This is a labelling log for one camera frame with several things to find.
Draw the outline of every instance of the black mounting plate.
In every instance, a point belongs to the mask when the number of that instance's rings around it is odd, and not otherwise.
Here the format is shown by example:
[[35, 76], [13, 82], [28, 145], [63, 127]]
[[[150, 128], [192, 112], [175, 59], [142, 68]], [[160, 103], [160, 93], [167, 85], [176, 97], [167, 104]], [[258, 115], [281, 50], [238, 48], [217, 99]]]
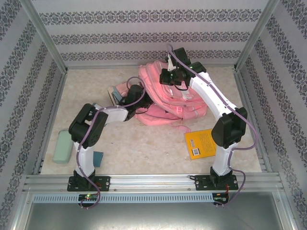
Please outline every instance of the black mounting plate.
[[[94, 183], [98, 186], [101, 192], [108, 192], [110, 188], [110, 180], [109, 176], [95, 176]], [[68, 192], [95, 192], [96, 189], [94, 186], [91, 186], [90, 189], [85, 189], [82, 186], [78, 186], [78, 183], [74, 176], [71, 176], [68, 180], [67, 185]]]
[[217, 187], [211, 182], [210, 175], [195, 175], [190, 176], [190, 179], [195, 181], [196, 191], [226, 190], [227, 185], [229, 186], [229, 190], [239, 189], [235, 175], [231, 175], [227, 181], [219, 183]]

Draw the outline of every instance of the wire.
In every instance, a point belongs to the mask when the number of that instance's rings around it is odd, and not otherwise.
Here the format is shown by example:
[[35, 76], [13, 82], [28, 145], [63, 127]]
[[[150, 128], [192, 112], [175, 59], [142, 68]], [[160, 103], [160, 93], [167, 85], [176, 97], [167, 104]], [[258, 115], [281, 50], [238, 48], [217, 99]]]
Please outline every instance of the wire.
[[229, 185], [228, 184], [226, 185], [226, 188], [227, 188], [227, 191], [226, 191], [226, 193], [227, 193], [226, 199], [227, 199], [229, 197]]
[[145, 86], [144, 81], [143, 81], [140, 77], [131, 77], [131, 78], [129, 78], [129, 79], [127, 80], [127, 83], [128, 83], [131, 79], [134, 79], [134, 78], [139, 79], [139, 80], [141, 81], [141, 83], [143, 84], [143, 86], [144, 86], [144, 90], [143, 90], [143, 93], [142, 93], [141, 97], [140, 97], [138, 100], [136, 100], [135, 102], [132, 102], [132, 103], [127, 104], [127, 105], [122, 105], [122, 106], [119, 106], [119, 105], [117, 105], [117, 106], [108, 106], [108, 107], [102, 107], [102, 108], [98, 109], [97, 112], [95, 113], [93, 119], [92, 119], [92, 122], [91, 122], [89, 128], [88, 128], [87, 131], [86, 131], [86, 134], [84, 135], [82, 141], [80, 142], [80, 144], [79, 144], [79, 146], [78, 146], [78, 149], [77, 149], [77, 156], [76, 156], [78, 168], [79, 168], [81, 174], [83, 175], [83, 177], [84, 177], [92, 186], [95, 187], [95, 189], [97, 190], [97, 194], [98, 194], [98, 199], [96, 200], [96, 202], [95, 202], [94, 204], [92, 204], [91, 206], [89, 206], [89, 207], [84, 207], [84, 206], [82, 205], [82, 203], [83, 203], [84, 200], [82, 200], [81, 203], [80, 203], [80, 207], [81, 207], [82, 209], [94, 208], [94, 207], [99, 203], [101, 194], [100, 194], [99, 187], [98, 187], [97, 185], [95, 185], [95, 183], [94, 183], [93, 181], [91, 181], [91, 179], [89, 179], [89, 178], [85, 175], [84, 171], [82, 170], [82, 167], [81, 167], [80, 161], [79, 161], [80, 150], [81, 150], [81, 148], [82, 148], [83, 143], [84, 143], [84, 142], [86, 141], [86, 139], [88, 138], [88, 136], [89, 136], [89, 134], [90, 134], [90, 132], [91, 132], [91, 130], [92, 130], [92, 128], [93, 128], [93, 125], [94, 125], [94, 123], [95, 123], [95, 120], [97, 119], [98, 114], [99, 114], [101, 111], [103, 111], [103, 110], [105, 110], [105, 109], [110, 109], [110, 108], [125, 108], [125, 107], [129, 107], [129, 106], [131, 106], [131, 105], [134, 105], [134, 104], [138, 103], [138, 102], [144, 97], [144, 95], [145, 95], [145, 93], [146, 93], [146, 86]]
[[135, 113], [135, 114], [144, 114], [144, 113], [147, 113], [148, 112], [148, 109], [144, 112], [141, 112], [141, 113]]
[[246, 148], [233, 148], [231, 149], [230, 151], [230, 154], [229, 154], [229, 157], [228, 157], [228, 161], [227, 161], [227, 164], [228, 164], [228, 167], [232, 170], [232, 171], [235, 171], [235, 172], [238, 172], [238, 173], [242, 173], [243, 175], [243, 182], [240, 186], [240, 188], [238, 189], [238, 191], [236, 192], [236, 194], [234, 195], [234, 197], [228, 201], [227, 204], [225, 205], [228, 205], [230, 202], [232, 202], [237, 196], [238, 194], [240, 193], [240, 191], [242, 190], [243, 186], [244, 186], [244, 183], [245, 183], [245, 180], [246, 180], [246, 175], [245, 173], [242, 171], [242, 170], [238, 170], [238, 169], [233, 169], [231, 166], [230, 166], [230, 160], [231, 160], [231, 157], [232, 157], [232, 154], [235, 150], [250, 150], [252, 148], [254, 148], [258, 142], [258, 134], [255, 130], [255, 128], [253, 127], [253, 125], [247, 120], [245, 119], [241, 114], [239, 114], [236, 110], [234, 110], [233, 108], [231, 108], [229, 106], [229, 104], [224, 100], [224, 98], [219, 94], [219, 92], [216, 90], [215, 87], [213, 87], [209, 81], [207, 81], [205, 78], [203, 78], [200, 74], [198, 74], [197, 72], [195, 72], [193, 69], [189, 68], [187, 65], [185, 65], [179, 58], [176, 57], [176, 55], [174, 54], [173, 52], [173, 47], [171, 44], [166, 44], [167, 46], [167, 50], [168, 52], [173, 56], [173, 58], [179, 62], [184, 68], [186, 68], [188, 71], [190, 71], [191, 73], [195, 74], [195, 76], [199, 77], [200, 79], [202, 79], [206, 84], [208, 84], [208, 86], [210, 86], [212, 88], [212, 90], [215, 92], [215, 94], [218, 96], [218, 98], [223, 102], [223, 104], [231, 111], [233, 112], [235, 115], [237, 115], [238, 117], [240, 117], [250, 128], [251, 130], [253, 131], [254, 135], [255, 135], [255, 141], [254, 141], [254, 144], [249, 146], [249, 147], [246, 147]]
[[178, 89], [178, 90], [180, 90], [180, 91], [187, 91], [188, 89], [189, 89], [189, 87], [187, 86], [187, 88], [186, 89], [180, 89], [180, 88], [178, 88], [175, 84], [174, 84], [174, 87], [176, 88], [176, 89]]

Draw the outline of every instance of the patterned wallpaper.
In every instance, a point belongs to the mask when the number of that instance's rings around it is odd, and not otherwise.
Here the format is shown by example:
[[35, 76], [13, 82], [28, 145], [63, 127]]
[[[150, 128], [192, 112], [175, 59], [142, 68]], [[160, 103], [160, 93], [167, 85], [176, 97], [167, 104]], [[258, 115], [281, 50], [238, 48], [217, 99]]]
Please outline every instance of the patterned wallpaper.
[[175, 48], [184, 46], [192, 59], [204, 64], [235, 64], [267, 1], [34, 0], [33, 4], [66, 65], [73, 67], [145, 64], [164, 59], [169, 42]]
[[0, 3], [0, 230], [33, 173], [61, 72], [18, 0]]
[[299, 229], [307, 229], [306, 15], [303, 0], [280, 1], [241, 70]]

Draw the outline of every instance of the black object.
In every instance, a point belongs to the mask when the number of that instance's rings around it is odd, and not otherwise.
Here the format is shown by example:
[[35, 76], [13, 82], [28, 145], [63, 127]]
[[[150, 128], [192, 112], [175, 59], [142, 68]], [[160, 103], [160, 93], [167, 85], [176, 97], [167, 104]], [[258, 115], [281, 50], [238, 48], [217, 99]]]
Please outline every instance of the black object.
[[93, 202], [98, 199], [98, 195], [96, 194], [80, 194], [78, 196], [78, 201], [88, 201]]
[[[98, 186], [101, 192], [107, 192], [110, 188], [109, 176], [95, 176], [95, 171], [88, 177], [91, 181]], [[86, 191], [97, 191], [96, 188], [89, 183], [84, 177], [80, 176], [75, 170], [73, 171], [73, 176], [69, 177], [68, 192], [86, 192]]]
[[180, 89], [180, 88], [178, 88], [176, 85], [174, 85], [174, 87], [176, 88], [176, 89], [178, 89], [179, 91], [187, 91], [189, 88], [187, 87], [186, 89]]
[[[140, 85], [131, 85], [127, 93], [127, 96], [122, 98], [122, 100], [119, 102], [119, 105], [127, 105], [137, 101], [142, 96], [143, 90], [144, 88]], [[144, 97], [139, 102], [129, 107], [126, 107], [128, 115], [125, 121], [130, 120], [135, 115], [135, 111], [137, 109], [139, 108], [148, 109], [152, 103], [153, 103], [152, 99], [150, 98], [148, 93], [145, 92]]]
[[[247, 118], [248, 113], [244, 107], [236, 108], [236, 111]], [[213, 140], [218, 146], [229, 148], [233, 143], [241, 141], [242, 136], [245, 134], [246, 123], [233, 112], [223, 114], [218, 119], [214, 128], [211, 131]]]
[[[190, 59], [187, 56], [187, 53], [184, 48], [179, 48], [173, 50], [174, 54], [180, 61], [185, 65], [193, 69], [196, 73], [207, 72], [206, 68], [200, 62], [194, 62], [191, 64]], [[195, 74], [188, 71], [184, 68], [179, 62], [177, 62], [172, 56], [171, 61], [173, 66], [176, 66], [176, 69], [168, 71], [167, 69], [162, 69], [160, 74], [160, 84], [164, 85], [181, 85], [181, 82], [184, 81], [187, 88], [189, 87], [191, 78], [195, 77]]]
[[229, 186], [229, 190], [239, 189], [236, 176], [232, 175], [232, 171], [225, 176], [215, 177], [214, 182], [212, 182], [213, 172], [214, 170], [211, 167], [210, 175], [190, 176], [190, 179], [195, 181], [195, 188], [197, 191], [225, 190], [227, 185]]
[[224, 205], [229, 201], [229, 193], [212, 193], [214, 205]]
[[[89, 103], [83, 106], [68, 129], [69, 133], [71, 134], [71, 139], [74, 142], [80, 143], [83, 140], [88, 128], [90, 127], [90, 125], [85, 121], [92, 121], [96, 112], [96, 108]], [[107, 116], [108, 115], [104, 112], [100, 112], [98, 114], [90, 134], [82, 144], [83, 148], [86, 149], [87, 147], [93, 146], [97, 143], [105, 126]]]

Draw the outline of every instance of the yellow book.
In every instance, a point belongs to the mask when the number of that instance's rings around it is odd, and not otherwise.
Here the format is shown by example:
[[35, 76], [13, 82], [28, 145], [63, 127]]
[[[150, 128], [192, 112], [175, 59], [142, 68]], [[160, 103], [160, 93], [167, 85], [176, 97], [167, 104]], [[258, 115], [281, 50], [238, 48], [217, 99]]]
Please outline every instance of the yellow book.
[[191, 159], [215, 156], [216, 143], [211, 136], [212, 129], [185, 133]]

